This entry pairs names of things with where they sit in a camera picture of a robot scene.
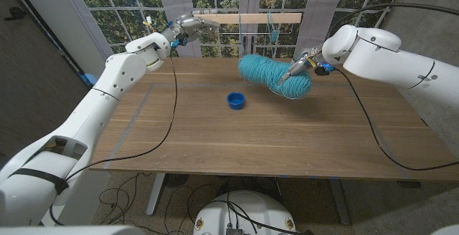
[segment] yarn skein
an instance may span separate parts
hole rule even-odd
[[[266,84],[277,95],[289,99],[302,99],[311,90],[312,78],[309,72],[303,71],[282,84],[277,84],[289,67],[288,63],[276,62],[257,54],[246,55],[239,60],[238,64],[239,72],[246,80]]]

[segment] blue bottle cap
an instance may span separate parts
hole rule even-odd
[[[228,95],[229,107],[233,110],[240,110],[244,106],[245,96],[240,92],[232,92]]]

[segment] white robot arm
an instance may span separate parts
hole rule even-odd
[[[300,55],[279,82],[311,67],[343,64],[357,76],[416,92],[459,112],[459,67],[399,49],[395,34],[375,28],[342,26],[323,44]]]
[[[171,47],[186,45],[198,32],[218,26],[190,13],[170,21],[162,33],[136,39],[126,45],[126,52],[110,56],[100,79],[68,119],[1,169],[0,225],[36,225],[52,204],[64,205],[86,172],[78,171],[90,163],[123,95],[147,72],[158,69]],[[56,143],[65,146],[57,150],[52,147]]]

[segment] wooden table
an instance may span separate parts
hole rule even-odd
[[[343,76],[313,76],[303,100],[247,86],[235,58],[174,58],[179,97],[166,142],[148,155],[94,169],[247,176],[459,181],[459,166],[408,171],[387,159]],[[413,168],[456,161],[398,91],[348,74],[384,149]],[[242,110],[227,104],[245,94]],[[121,100],[93,161],[123,157],[157,145],[169,126],[174,76],[167,59]]]

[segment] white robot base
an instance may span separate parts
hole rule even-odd
[[[295,230],[295,222],[292,215],[279,202],[262,193],[254,191],[233,191],[218,196],[214,203],[207,204],[198,214],[194,223],[193,235],[217,235],[217,234],[255,234],[254,227],[259,235],[283,234],[249,221],[228,210],[228,205],[219,201],[236,203],[253,221],[260,222],[275,228],[288,231]],[[238,207],[236,211],[245,215]]]

